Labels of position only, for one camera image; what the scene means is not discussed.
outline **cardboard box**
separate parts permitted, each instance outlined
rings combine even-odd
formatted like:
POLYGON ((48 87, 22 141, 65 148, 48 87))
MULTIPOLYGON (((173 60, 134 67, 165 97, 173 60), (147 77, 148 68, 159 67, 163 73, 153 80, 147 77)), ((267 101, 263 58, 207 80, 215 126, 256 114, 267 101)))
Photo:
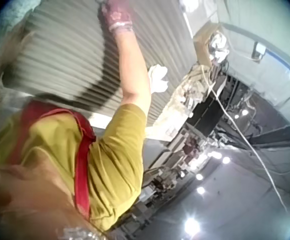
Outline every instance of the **cardboard box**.
POLYGON ((212 62, 210 60, 208 43, 209 43, 211 35, 216 30, 219 30, 219 28, 220 28, 220 25, 218 23, 213 23, 209 20, 194 35, 193 37, 194 47, 195 47, 197 60, 199 64, 205 65, 208 67, 212 66, 212 62))

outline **pink glove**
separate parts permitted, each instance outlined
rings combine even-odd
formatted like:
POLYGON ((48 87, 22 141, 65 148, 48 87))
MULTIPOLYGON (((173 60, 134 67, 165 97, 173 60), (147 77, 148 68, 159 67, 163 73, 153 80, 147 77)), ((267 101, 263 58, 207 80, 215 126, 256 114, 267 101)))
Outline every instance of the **pink glove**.
POLYGON ((102 12, 112 33, 133 31, 128 0, 107 0, 102 12))

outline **red suspender strap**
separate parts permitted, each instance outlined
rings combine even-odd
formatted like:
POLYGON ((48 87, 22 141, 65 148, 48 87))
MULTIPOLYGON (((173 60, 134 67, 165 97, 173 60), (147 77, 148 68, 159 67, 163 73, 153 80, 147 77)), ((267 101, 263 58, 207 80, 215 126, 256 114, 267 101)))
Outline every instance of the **red suspender strap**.
POLYGON ((80 113, 59 108, 50 103, 31 101, 22 111, 20 117, 20 132, 17 143, 11 152, 8 163, 19 164, 21 161, 21 151, 29 135, 30 127, 42 118, 56 114, 71 114, 79 127, 82 139, 79 144, 75 159, 75 204, 77 210, 88 220, 90 216, 90 199, 88 187, 88 156, 90 145, 95 142, 96 137, 89 121, 80 113))

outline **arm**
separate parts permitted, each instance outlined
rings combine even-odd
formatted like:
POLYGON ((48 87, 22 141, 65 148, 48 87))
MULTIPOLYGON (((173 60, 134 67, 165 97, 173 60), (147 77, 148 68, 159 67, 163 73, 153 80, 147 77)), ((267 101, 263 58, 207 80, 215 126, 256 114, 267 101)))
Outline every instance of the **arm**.
POLYGON ((119 72, 123 99, 121 104, 134 104, 147 115, 151 104, 150 80, 134 32, 115 36, 119 51, 119 72))
POLYGON ((150 79, 133 31, 128 0, 107 0, 102 11, 118 47, 121 105, 134 104, 147 115, 151 104, 150 79))

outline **bright light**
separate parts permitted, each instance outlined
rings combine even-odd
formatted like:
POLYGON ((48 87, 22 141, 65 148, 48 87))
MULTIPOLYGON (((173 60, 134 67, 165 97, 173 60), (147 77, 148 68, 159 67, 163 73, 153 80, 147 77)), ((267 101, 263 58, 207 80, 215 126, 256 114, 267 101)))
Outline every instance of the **bright light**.
POLYGON ((247 111, 246 109, 244 109, 243 111, 241 111, 241 114, 243 116, 246 116, 247 114, 249 114, 249 111, 247 111))
POLYGON ((203 175, 202 174, 197 174, 196 175, 197 180, 203 180, 203 175))
POLYGON ((194 218, 189 218, 185 222, 185 232, 191 237, 193 237, 200 231, 201 231, 200 224, 194 218))
POLYGON ((199 7, 199 0, 181 0, 180 3, 187 13, 192 13, 199 7))
POLYGON ((200 195, 203 195, 205 193, 205 188, 203 188, 202 186, 200 186, 199 188, 196 189, 197 192, 200 194, 200 195))
POLYGON ((195 169, 197 169, 197 162, 191 162, 191 164, 190 164, 190 170, 195 170, 195 169))
POLYGON ((228 156, 223 158, 223 164, 228 164, 228 163, 230 163, 230 161, 231 161, 231 159, 228 156))
POLYGON ((216 159, 221 159, 222 158, 222 154, 218 151, 212 151, 211 155, 216 158, 216 159))
POLYGON ((202 163, 207 159, 207 155, 206 154, 201 154, 199 155, 199 157, 197 158, 197 162, 202 163))

